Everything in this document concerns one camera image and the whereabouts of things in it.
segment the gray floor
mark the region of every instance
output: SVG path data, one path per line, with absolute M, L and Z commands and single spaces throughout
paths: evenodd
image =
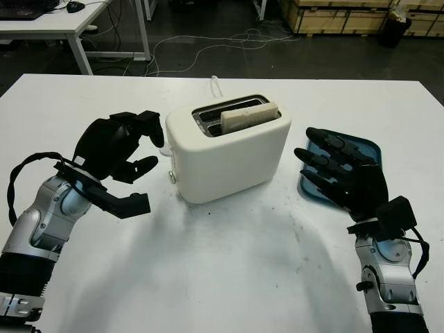
M 114 0 L 113 10 L 118 14 L 122 4 L 119 25 L 122 51 L 141 51 L 137 22 L 129 0 Z M 256 28 L 264 35 L 286 37 L 286 26 L 280 22 L 277 2 L 268 0 L 268 23 L 258 24 L 257 13 L 249 0 L 220 0 L 217 6 L 196 8 L 191 12 L 173 12 L 167 0 L 160 3 L 154 20 L 148 24 L 151 52 L 161 40 L 175 35 L 231 37 Z M 111 27 L 105 11 L 97 20 L 101 31 Z M 258 31 L 249 30 L 250 34 Z M 114 32 L 97 37 L 86 37 L 86 49 L 109 50 Z M 250 39 L 260 36 L 251 35 Z M 199 50 L 216 44 L 261 49 L 245 50 L 224 46 L 203 51 L 196 64 L 180 73 L 160 73 L 159 76 L 221 78 L 331 78 L 371 80 L 419 80 L 444 104 L 444 40 L 404 38 L 395 49 L 378 45 L 375 37 L 360 36 L 295 36 L 290 40 L 268 42 L 232 42 L 176 38 L 160 44 L 155 51 L 160 70 L 179 71 L 188 68 Z M 123 74 L 143 76 L 146 62 L 129 60 L 110 62 L 90 60 L 95 74 Z M 148 73 L 155 71 L 155 65 Z M 79 74 L 74 57 L 67 45 L 59 42 L 48 46 L 44 42 L 23 42 L 14 51 L 0 52 L 0 95 L 23 73 Z

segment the white table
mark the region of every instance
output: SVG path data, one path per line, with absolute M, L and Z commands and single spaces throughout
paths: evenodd
M 98 0 L 84 0 L 84 4 L 97 2 Z M 55 10 L 38 17 L 33 21 L 1 21 L 0 39 L 4 40 L 68 40 L 68 43 L 76 58 L 77 65 L 82 74 L 92 75 L 88 63 L 91 57 L 134 58 L 135 60 L 150 60 L 148 37 L 146 35 L 144 16 L 141 0 L 134 0 L 136 4 L 137 19 L 142 38 L 144 52 L 85 52 L 80 41 L 80 34 L 91 22 L 106 9 L 112 0 L 104 0 L 101 3 L 92 3 L 75 13 L 65 10 Z
M 370 333 L 349 216 L 300 197 L 293 155 L 305 128 L 369 138 L 382 149 L 390 197 L 407 197 L 431 244 L 416 282 L 430 332 L 444 332 L 444 108 L 418 82 L 220 80 L 223 93 L 261 92 L 293 114 L 274 179 L 203 205 L 169 182 L 169 161 L 144 139 L 132 156 L 156 154 L 149 174 L 116 196 L 148 192 L 152 212 L 120 221 L 93 207 L 77 222 L 45 293 L 44 333 Z M 22 76 L 0 99 L 0 244 L 10 232 L 11 169 L 36 151 L 71 157 L 88 125 L 122 111 L 173 109 L 212 98 L 209 79 Z M 27 166 L 16 182 L 18 212 L 53 175 Z M 412 267 L 420 256 L 413 245 Z

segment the robotic arm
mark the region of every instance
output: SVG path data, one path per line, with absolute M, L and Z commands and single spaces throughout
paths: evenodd
M 14 168 L 8 187 L 12 232 L 0 256 L 0 333 L 39 332 L 26 322 L 42 313 L 44 288 L 75 222 L 96 205 L 120 219 L 150 212 L 146 194 L 116 198 L 100 180 L 132 184 L 156 164 L 155 156 L 127 159 L 142 135 L 157 147 L 164 145 L 159 114 L 122 112 L 97 119 L 77 144 L 73 162 L 58 153 L 37 153 Z M 44 157 L 59 160 L 58 173 L 39 188 L 34 203 L 17 219 L 13 208 L 14 181 L 23 167 Z
M 381 168 L 354 144 L 316 128 L 308 128 L 307 136 L 330 156 L 295 149 L 295 155 L 317 171 L 301 174 L 356 222 L 348 228 L 356 235 L 361 261 L 361 282 L 356 287 L 364 292 L 373 332 L 427 333 L 415 279 L 427 263 L 429 244 L 415 229 L 409 201 L 401 196 L 389 201 Z M 345 164 L 351 170 L 344 169 Z M 404 237 L 409 229 L 418 240 Z M 413 274 L 410 241 L 420 243 L 423 251 Z

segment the computer mouse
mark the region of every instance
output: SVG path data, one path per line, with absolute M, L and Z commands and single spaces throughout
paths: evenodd
M 82 10 L 85 7 L 84 3 L 78 2 L 78 1 L 70 1 L 67 4 L 67 11 L 68 12 L 78 12 Z

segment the wooden crate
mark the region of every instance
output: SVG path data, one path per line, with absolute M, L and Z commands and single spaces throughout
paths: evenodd
M 444 0 L 394 0 L 393 5 L 405 5 L 409 10 L 443 10 Z
M 444 14 L 440 14 L 430 28 L 428 37 L 444 37 Z
M 387 15 L 383 10 L 351 10 L 343 33 L 375 34 Z
M 290 3 L 287 23 L 294 33 L 341 33 L 346 10 L 301 10 Z
M 392 1 L 399 0 L 293 0 L 299 7 L 367 7 L 388 8 Z
M 411 26 L 404 36 L 426 36 L 438 18 L 438 14 L 410 12 L 407 17 L 411 19 Z

